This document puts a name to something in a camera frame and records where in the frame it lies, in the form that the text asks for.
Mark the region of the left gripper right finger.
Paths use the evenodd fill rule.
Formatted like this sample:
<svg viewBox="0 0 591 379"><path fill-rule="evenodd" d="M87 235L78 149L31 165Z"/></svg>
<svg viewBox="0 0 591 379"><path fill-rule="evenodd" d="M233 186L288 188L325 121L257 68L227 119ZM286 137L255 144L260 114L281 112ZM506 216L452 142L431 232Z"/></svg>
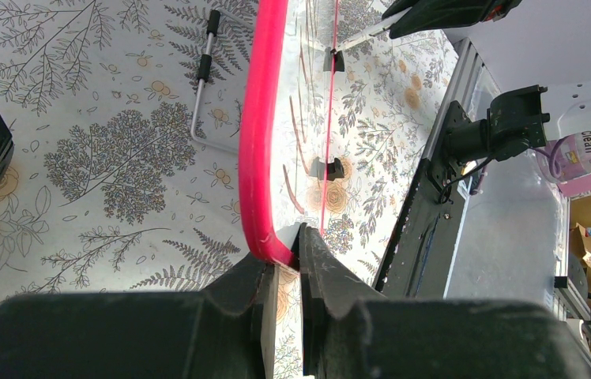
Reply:
<svg viewBox="0 0 591 379"><path fill-rule="evenodd" d="M591 378L591 358L549 310L514 300L380 294L302 224L303 372L316 378Z"/></svg>

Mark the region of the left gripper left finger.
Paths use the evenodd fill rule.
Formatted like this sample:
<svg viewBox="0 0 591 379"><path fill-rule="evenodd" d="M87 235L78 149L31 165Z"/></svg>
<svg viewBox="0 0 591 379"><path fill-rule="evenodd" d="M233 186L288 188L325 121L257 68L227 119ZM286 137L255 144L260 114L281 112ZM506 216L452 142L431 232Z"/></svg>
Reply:
<svg viewBox="0 0 591 379"><path fill-rule="evenodd" d="M249 255L200 291L17 296L0 378L268 378L277 283Z"/></svg>

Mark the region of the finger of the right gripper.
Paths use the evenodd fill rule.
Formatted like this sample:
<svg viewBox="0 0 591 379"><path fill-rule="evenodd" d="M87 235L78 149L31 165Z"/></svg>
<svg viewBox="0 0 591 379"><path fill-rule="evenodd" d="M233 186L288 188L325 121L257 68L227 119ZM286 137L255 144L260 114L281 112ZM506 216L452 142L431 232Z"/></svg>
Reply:
<svg viewBox="0 0 591 379"><path fill-rule="evenodd" d="M382 20L401 16L389 26L391 39L435 29L463 28L503 19L521 0L399 0Z"/></svg>

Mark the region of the pink framed whiteboard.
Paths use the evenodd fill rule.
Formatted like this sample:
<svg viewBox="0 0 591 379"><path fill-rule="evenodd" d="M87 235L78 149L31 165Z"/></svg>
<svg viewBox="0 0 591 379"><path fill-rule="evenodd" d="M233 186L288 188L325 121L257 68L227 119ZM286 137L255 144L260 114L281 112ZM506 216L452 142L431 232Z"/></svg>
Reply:
<svg viewBox="0 0 591 379"><path fill-rule="evenodd" d="M262 1L239 134L239 199L247 245L257 258L292 268L302 224L321 227L327 180L309 175L329 146L337 47L336 1Z"/></svg>

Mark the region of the whiteboard marker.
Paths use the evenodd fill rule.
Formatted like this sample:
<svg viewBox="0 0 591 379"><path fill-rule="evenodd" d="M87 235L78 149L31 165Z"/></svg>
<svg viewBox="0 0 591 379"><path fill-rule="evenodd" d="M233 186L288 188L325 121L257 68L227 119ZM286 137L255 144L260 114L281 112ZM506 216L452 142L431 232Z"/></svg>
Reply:
<svg viewBox="0 0 591 379"><path fill-rule="evenodd" d="M398 22L408 11L410 8L407 8L399 13L394 14L391 17L387 17L385 20L378 22L370 27L367 27L360 32L344 39L341 43L339 43L336 47L336 51L346 51L354 46L357 46L369 39L372 39L376 36L381 35L384 32L387 32L396 22Z"/></svg>

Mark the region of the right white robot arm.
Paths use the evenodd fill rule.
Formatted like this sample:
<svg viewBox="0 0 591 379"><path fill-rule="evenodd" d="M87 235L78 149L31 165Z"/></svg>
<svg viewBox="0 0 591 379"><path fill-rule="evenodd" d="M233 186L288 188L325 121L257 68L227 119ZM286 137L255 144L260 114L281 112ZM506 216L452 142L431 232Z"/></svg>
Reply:
<svg viewBox="0 0 591 379"><path fill-rule="evenodd" d="M390 38L396 39L498 21L518 5L517 1L395 1L382 19L395 19L388 29ZM505 92L491 101L485 118L475 122L454 100L446 107L426 161L431 167L456 167L482 158L503 161L589 128L591 81L551 87L535 84Z"/></svg>

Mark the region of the metal whiteboard kickstand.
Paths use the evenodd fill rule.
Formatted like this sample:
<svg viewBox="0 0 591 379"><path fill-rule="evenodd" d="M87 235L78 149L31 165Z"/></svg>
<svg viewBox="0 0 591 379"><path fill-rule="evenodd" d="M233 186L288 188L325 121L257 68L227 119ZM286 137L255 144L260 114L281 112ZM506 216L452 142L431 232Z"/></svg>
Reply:
<svg viewBox="0 0 591 379"><path fill-rule="evenodd" d="M239 24L240 26L242 26L250 32L254 31L254 26L251 23L241 19L240 17L233 15L232 13L229 13L223 9L210 10L209 18L207 20L207 28L205 31L206 44L203 50L203 54L201 55L197 71L198 86L196 90L196 100L194 103L194 109L192 117L190 119L190 135L195 142L201 144L203 147L211 147L229 154L237 154L237 148L233 148L225 144L216 143L210 141L207 138L201 138L196 134L198 126L198 116L202 104L205 86L209 82L210 74L212 72L213 57L211 55L211 52L213 44L218 36L222 16L225 16L226 18L234 21L236 24Z"/></svg>

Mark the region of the pink cleaner bottle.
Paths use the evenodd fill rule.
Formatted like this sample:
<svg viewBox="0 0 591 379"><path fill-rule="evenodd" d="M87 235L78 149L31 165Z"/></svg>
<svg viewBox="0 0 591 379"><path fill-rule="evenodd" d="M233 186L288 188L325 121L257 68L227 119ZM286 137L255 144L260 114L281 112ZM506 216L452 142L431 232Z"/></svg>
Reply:
<svg viewBox="0 0 591 379"><path fill-rule="evenodd" d="M591 192L591 130L549 141L536 151L542 175L556 184L566 197L584 197Z"/></svg>

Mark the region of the floral patterned table mat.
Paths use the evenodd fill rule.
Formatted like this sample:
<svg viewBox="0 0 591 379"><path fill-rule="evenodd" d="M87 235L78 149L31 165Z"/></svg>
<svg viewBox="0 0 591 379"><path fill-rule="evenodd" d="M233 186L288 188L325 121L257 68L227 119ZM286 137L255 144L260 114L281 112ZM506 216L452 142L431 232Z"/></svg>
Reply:
<svg viewBox="0 0 591 379"><path fill-rule="evenodd" d="M0 115L14 151L0 181L0 305L21 295L200 291L244 257L278 270L273 373L303 372L299 262L250 251L239 134L262 1L0 1ZM336 1L337 44L386 1ZM198 65L222 16L196 134ZM333 79L328 181L316 228L363 282L378 271L458 56L439 29L374 37Z"/></svg>

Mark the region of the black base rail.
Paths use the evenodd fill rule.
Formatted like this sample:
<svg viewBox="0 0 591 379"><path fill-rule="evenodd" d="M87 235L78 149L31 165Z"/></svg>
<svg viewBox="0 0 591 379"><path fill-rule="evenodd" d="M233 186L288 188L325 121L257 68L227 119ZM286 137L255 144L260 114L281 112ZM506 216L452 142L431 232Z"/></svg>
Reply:
<svg viewBox="0 0 591 379"><path fill-rule="evenodd" d="M456 100L438 114L431 147L418 162L373 283L388 298L446 296L467 195L457 190L457 182L440 199L444 186L460 178L464 168L442 144L456 122L468 120Z"/></svg>

